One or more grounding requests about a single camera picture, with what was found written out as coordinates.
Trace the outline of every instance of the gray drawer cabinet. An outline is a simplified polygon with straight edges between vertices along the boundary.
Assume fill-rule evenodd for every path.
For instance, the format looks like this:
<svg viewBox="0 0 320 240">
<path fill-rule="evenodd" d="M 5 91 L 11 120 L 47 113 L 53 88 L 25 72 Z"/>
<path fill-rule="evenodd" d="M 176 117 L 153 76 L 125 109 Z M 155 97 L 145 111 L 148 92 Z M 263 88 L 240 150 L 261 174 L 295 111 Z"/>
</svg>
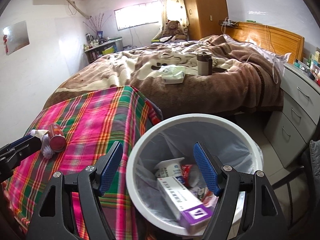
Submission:
<svg viewBox="0 0 320 240">
<path fill-rule="evenodd" d="M 264 134 L 287 167 L 309 143 L 320 117 L 320 87 L 302 70 L 285 64 L 282 112 L 273 112 Z"/>
</svg>

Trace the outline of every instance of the floor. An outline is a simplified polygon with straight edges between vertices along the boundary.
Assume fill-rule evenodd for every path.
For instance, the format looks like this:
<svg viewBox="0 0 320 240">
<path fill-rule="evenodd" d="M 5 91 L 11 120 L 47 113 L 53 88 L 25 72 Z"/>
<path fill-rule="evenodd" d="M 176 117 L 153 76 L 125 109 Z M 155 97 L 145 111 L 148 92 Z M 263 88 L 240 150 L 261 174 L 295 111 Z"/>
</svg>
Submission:
<svg viewBox="0 0 320 240">
<path fill-rule="evenodd" d="M 261 148 L 264 159 L 263 172 L 266 174 L 271 184 L 279 181 L 297 167 L 297 164 L 295 163 L 286 169 L 282 166 L 272 145 L 263 134 L 264 124 L 259 114 L 238 114 L 235 117 L 237 125 L 244 129 Z M 295 222 L 304 214 L 307 208 L 308 186 L 305 175 L 302 174 L 291 181 L 290 187 L 293 202 L 293 222 Z M 289 225 L 290 204 L 287 186 L 285 185 L 279 189 L 276 189 L 275 193 L 286 217 L 287 224 Z M 239 223 L 232 226 L 228 239 L 236 236 Z"/>
</svg>

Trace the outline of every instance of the wardrobe handle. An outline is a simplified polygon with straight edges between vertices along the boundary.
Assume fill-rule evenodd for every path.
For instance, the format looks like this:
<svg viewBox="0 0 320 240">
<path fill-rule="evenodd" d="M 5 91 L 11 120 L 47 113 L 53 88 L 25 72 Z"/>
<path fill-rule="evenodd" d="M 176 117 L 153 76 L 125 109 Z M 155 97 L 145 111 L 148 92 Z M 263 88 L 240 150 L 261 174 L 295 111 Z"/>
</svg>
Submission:
<svg viewBox="0 0 320 240">
<path fill-rule="evenodd" d="M 287 134 L 287 136 L 289 136 L 289 139 L 290 139 L 291 135 L 285 131 L 284 127 L 282 127 L 282 130 Z"/>
<path fill-rule="evenodd" d="M 298 114 L 293 110 L 293 108 L 291 108 L 291 111 L 292 111 L 292 112 L 294 112 L 294 113 L 296 114 L 296 116 L 297 116 L 297 117 L 299 117 L 299 118 L 301 119 L 301 116 L 300 116 L 300 115 L 298 115 Z"/>
<path fill-rule="evenodd" d="M 302 95 L 304 95 L 306 98 L 310 99 L 310 96 L 307 96 L 304 92 L 302 92 L 299 87 L 297 87 L 297 89 L 302 93 Z"/>
</svg>

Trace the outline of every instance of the wooden headboard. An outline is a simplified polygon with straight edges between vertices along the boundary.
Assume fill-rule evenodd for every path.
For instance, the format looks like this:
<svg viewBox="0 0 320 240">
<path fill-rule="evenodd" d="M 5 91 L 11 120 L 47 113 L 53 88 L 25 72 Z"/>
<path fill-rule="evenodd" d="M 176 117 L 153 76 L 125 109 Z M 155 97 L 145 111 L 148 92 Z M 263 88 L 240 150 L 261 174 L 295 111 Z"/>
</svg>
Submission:
<svg viewBox="0 0 320 240">
<path fill-rule="evenodd" d="M 304 37 L 272 26 L 240 22 L 239 28 L 226 27 L 226 34 L 239 42 L 251 42 L 257 46 L 284 55 L 291 52 L 289 63 L 302 61 Z"/>
</svg>

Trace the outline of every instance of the bed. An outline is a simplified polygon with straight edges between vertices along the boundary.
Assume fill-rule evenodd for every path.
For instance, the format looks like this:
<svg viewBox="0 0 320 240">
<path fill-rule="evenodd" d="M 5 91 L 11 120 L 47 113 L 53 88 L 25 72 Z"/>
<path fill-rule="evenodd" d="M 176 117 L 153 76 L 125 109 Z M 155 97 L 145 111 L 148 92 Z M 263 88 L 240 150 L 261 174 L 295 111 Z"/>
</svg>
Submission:
<svg viewBox="0 0 320 240">
<path fill-rule="evenodd" d="M 200 41 L 152 44 L 103 56 L 60 85 L 44 108 L 90 91 L 131 85 L 156 104 L 164 118 L 188 113 L 225 116 L 281 110 L 281 65 L 283 68 L 284 62 L 302 58 L 304 38 L 249 23 L 240 23 L 237 29 L 226 28 L 226 34 L 233 38 L 231 42 L 227 35 L 213 35 Z M 212 67 L 227 71 L 197 76 L 196 54 L 200 51 L 212 54 Z M 158 70 L 170 64 L 187 67 L 182 84 L 163 83 Z"/>
</svg>

